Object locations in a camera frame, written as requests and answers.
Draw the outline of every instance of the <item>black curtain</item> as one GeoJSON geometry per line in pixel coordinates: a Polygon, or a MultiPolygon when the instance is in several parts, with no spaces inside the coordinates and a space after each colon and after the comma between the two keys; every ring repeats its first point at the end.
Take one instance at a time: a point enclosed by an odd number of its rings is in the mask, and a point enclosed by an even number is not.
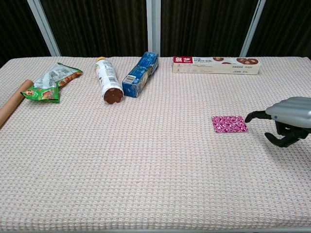
{"type": "Polygon", "coordinates": [[[20,57],[50,56],[27,0],[0,0],[0,67],[20,57]]]}
{"type": "Polygon", "coordinates": [[[62,56],[142,56],[146,0],[41,0],[62,56]]]}
{"type": "Polygon", "coordinates": [[[248,56],[311,56],[311,1],[267,0],[248,56]]]}
{"type": "Polygon", "coordinates": [[[161,56],[239,56],[257,0],[162,0],[161,56]]]}

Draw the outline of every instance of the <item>green snack bag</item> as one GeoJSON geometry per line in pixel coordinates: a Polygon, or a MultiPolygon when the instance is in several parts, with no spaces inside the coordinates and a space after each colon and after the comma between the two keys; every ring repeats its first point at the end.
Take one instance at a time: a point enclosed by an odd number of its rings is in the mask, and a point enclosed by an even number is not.
{"type": "Polygon", "coordinates": [[[22,92],[30,100],[59,103],[58,88],[82,75],[82,71],[58,63],[38,79],[32,87],[22,92]]]}

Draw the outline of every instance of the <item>blue box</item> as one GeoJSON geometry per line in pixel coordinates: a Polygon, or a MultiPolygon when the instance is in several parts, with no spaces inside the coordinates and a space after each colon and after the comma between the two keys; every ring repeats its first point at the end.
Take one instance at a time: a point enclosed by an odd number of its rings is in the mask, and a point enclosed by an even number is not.
{"type": "Polygon", "coordinates": [[[124,95],[138,97],[157,66],[158,54],[154,52],[145,52],[140,61],[122,81],[124,95]]]}

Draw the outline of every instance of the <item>robotic hand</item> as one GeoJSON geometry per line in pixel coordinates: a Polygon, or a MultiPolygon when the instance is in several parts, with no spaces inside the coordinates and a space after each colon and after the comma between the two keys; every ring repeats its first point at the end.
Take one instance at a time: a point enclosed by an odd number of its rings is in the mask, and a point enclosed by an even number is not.
{"type": "Polygon", "coordinates": [[[267,139],[278,147],[288,147],[305,139],[311,133],[311,98],[291,97],[266,109],[254,111],[247,115],[245,122],[254,118],[269,119],[276,122],[276,131],[284,136],[277,139],[271,133],[265,133],[267,139]]]}

